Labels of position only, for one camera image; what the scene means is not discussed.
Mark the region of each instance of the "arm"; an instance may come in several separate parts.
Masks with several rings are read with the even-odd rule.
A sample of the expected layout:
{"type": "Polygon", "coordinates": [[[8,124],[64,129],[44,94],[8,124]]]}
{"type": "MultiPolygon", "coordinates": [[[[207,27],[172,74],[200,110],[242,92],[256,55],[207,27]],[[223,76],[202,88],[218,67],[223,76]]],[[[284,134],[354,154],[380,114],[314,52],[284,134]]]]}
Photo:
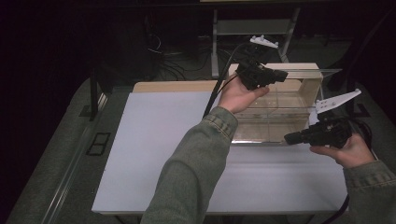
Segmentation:
{"type": "Polygon", "coordinates": [[[353,134],[343,148],[311,147],[344,167],[350,197],[349,212],[356,223],[396,221],[396,176],[376,161],[364,140],[353,134]]]}
{"type": "Polygon", "coordinates": [[[246,109],[268,91],[268,88],[248,91],[239,77],[223,89],[218,106],[185,134],[163,166],[142,223],[204,221],[237,127],[233,113],[246,109]]]}

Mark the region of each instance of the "sleeve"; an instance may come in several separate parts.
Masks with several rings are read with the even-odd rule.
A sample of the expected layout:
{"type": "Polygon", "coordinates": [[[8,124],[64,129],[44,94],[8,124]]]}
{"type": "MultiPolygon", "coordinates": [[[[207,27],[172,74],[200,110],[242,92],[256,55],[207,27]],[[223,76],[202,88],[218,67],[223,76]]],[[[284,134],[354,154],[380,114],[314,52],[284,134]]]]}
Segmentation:
{"type": "Polygon", "coordinates": [[[382,161],[345,169],[354,223],[396,223],[396,176],[382,161]]]}
{"type": "Polygon", "coordinates": [[[163,166],[141,223],[202,223],[224,171],[237,119],[215,107],[184,135],[163,166]]]}

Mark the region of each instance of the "clear acrylic box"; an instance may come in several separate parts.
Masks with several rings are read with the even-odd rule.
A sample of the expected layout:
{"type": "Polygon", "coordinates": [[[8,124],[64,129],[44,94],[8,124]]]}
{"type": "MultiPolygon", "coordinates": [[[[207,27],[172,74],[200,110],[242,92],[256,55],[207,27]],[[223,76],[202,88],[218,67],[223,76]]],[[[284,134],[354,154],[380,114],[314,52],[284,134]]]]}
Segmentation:
{"type": "MultiPolygon", "coordinates": [[[[230,67],[235,71],[237,64],[230,67]]],[[[315,101],[322,99],[321,82],[336,69],[319,70],[315,63],[271,63],[265,67],[288,72],[285,82],[269,85],[270,92],[245,111],[235,114],[239,125],[233,137],[237,145],[284,145],[287,133],[308,126],[315,101]]]]}

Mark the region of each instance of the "white bracket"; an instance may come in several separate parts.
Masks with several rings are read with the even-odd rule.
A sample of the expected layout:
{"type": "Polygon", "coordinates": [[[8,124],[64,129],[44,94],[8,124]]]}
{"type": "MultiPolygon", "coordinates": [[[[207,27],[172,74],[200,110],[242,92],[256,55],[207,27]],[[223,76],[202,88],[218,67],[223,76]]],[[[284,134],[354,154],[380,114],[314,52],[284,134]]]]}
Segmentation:
{"type": "Polygon", "coordinates": [[[353,99],[354,97],[356,97],[357,95],[361,94],[361,90],[356,89],[355,91],[343,94],[343,95],[339,95],[339,96],[334,96],[332,98],[329,99],[325,99],[325,100],[317,100],[316,103],[316,110],[317,110],[317,114],[320,114],[322,112],[334,109],[340,105],[343,105],[345,102],[353,99]]]}
{"type": "Polygon", "coordinates": [[[260,45],[264,45],[270,48],[274,48],[277,49],[278,48],[278,43],[275,42],[275,44],[267,39],[264,38],[264,35],[261,35],[260,37],[257,36],[253,36],[250,38],[250,42],[251,43],[255,43],[255,44],[260,44],[260,45]]]}

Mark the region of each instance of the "white table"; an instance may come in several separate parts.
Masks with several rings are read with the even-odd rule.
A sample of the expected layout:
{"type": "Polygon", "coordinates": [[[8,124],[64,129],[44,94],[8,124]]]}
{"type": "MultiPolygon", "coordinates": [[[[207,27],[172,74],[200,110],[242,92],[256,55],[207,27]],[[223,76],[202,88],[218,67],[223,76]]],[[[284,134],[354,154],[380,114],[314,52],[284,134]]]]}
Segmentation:
{"type": "MultiPolygon", "coordinates": [[[[184,133],[201,120],[214,83],[137,84],[125,106],[93,212],[146,210],[165,161],[184,133]]],[[[329,212],[338,210],[346,195],[341,166],[310,152],[308,145],[232,146],[207,213],[329,212]]]]}

